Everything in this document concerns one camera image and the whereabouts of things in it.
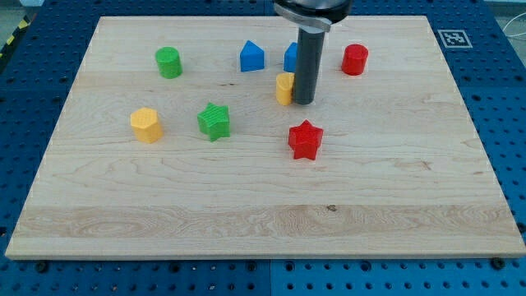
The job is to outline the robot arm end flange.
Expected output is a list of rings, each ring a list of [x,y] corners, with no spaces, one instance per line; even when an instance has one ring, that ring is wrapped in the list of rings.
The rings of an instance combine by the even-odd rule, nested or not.
[[[328,33],[351,12],[353,0],[274,0],[275,12],[302,29]]]

